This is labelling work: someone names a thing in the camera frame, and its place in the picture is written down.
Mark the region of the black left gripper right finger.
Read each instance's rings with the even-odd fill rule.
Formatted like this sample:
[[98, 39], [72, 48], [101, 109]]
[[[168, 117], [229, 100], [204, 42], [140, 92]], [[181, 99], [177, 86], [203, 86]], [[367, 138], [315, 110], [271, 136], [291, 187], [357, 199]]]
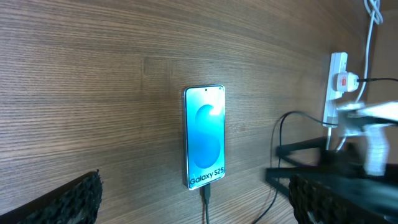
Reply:
[[392, 212], [370, 212], [351, 207], [339, 197], [289, 197], [299, 223], [392, 223]]

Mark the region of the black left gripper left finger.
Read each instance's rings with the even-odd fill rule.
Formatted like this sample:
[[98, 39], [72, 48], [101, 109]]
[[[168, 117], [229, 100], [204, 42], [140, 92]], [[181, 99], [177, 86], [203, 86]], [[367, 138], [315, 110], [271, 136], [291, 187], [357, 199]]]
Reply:
[[94, 224], [102, 194], [103, 183], [99, 171], [91, 171], [1, 215], [1, 223]]

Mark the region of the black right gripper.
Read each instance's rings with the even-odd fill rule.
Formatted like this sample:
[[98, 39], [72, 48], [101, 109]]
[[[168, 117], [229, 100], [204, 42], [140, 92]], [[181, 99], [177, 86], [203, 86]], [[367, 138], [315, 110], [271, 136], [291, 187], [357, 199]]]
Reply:
[[[328, 155], [327, 137], [280, 145], [275, 153], [297, 167], [266, 169], [266, 182], [286, 197], [336, 197], [370, 212], [397, 211], [397, 166], [387, 164], [380, 176], [367, 174], [356, 144]], [[288, 158], [294, 151], [317, 148], [318, 166], [308, 166]]]

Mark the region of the blue screen Galaxy smartphone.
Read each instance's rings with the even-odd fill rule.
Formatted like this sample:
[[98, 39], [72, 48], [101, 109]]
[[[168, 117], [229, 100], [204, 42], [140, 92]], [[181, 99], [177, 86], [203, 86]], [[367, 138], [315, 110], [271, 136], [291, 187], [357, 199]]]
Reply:
[[186, 181], [195, 190], [226, 173], [223, 85], [191, 86], [183, 92]]

